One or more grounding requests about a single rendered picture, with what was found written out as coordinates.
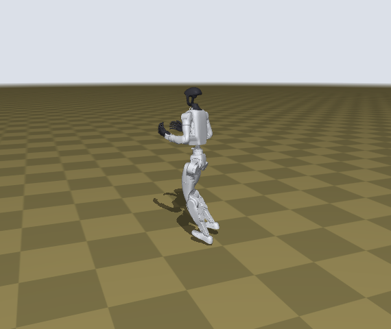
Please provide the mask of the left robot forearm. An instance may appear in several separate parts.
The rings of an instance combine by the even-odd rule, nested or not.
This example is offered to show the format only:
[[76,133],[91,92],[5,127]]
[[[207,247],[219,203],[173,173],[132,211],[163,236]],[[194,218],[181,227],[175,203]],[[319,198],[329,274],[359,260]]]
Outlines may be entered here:
[[178,145],[185,142],[185,137],[184,136],[176,136],[174,134],[168,135],[168,134],[165,133],[165,139],[167,139],[169,142],[173,142],[173,143],[176,143]]

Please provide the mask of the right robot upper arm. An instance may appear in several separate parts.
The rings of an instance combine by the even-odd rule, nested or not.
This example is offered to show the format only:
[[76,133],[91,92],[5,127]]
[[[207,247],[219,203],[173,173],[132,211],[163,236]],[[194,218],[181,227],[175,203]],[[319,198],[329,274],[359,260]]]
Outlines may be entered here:
[[211,129],[211,124],[209,122],[209,114],[206,112],[206,119],[207,119],[207,138],[210,139],[213,135],[212,129]]

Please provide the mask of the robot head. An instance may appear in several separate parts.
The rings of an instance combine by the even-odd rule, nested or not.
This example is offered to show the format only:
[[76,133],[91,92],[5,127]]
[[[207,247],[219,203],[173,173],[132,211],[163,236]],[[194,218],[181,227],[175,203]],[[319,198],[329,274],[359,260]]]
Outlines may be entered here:
[[[202,91],[199,89],[199,88],[196,88],[196,87],[191,87],[191,88],[188,88],[186,91],[185,91],[185,95],[187,97],[187,105],[188,106],[191,106],[193,108],[193,110],[202,110],[198,103],[194,103],[194,99],[197,97],[197,95],[201,95],[202,94]],[[189,97],[191,97],[191,103],[189,103]]]

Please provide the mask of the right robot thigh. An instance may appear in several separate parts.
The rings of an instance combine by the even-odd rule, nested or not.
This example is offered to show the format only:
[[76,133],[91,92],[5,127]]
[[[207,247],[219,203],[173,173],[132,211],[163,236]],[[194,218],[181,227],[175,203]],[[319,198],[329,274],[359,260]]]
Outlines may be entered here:
[[[207,165],[208,165],[208,162],[206,161],[205,166],[204,166],[203,168],[199,169],[199,170],[198,170],[198,173],[197,173],[196,175],[194,175],[194,178],[195,178],[194,187],[195,187],[195,185],[198,183],[198,180],[199,180],[200,175],[201,175],[201,170],[202,170],[202,171],[205,170],[206,167],[207,167]],[[194,190],[193,190],[193,196],[194,196],[194,197],[197,197],[197,198],[199,197],[199,192],[198,192],[195,188],[194,188]]]

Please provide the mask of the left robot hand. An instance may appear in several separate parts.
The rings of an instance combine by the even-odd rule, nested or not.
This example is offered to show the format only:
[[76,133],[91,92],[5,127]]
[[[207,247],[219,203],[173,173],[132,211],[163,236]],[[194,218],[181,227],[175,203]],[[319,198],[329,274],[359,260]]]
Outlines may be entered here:
[[165,133],[168,134],[168,135],[170,135],[171,133],[165,130],[163,124],[164,124],[163,122],[162,122],[162,123],[159,123],[158,133],[159,133],[161,136],[165,137]]

